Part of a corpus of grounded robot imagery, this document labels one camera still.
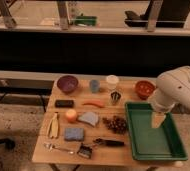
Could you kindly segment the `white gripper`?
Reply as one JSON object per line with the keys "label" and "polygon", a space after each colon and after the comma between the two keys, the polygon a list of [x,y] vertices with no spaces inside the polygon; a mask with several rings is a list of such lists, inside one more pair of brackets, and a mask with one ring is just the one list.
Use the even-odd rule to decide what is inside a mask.
{"label": "white gripper", "polygon": [[152,113],[152,118],[151,118],[152,119],[151,120],[152,128],[158,128],[164,122],[164,120],[166,118],[166,113],[168,113],[170,111],[170,106],[154,102],[152,104],[152,108],[155,112],[160,113],[159,124],[158,124],[158,114],[157,113]]}

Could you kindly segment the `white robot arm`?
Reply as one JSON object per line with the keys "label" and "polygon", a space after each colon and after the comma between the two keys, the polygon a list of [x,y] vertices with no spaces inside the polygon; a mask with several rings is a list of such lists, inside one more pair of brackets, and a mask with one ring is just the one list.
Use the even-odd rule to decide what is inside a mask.
{"label": "white robot arm", "polygon": [[148,97],[153,112],[151,126],[158,128],[176,103],[190,109],[190,66],[178,67],[161,73],[156,79],[157,88]]}

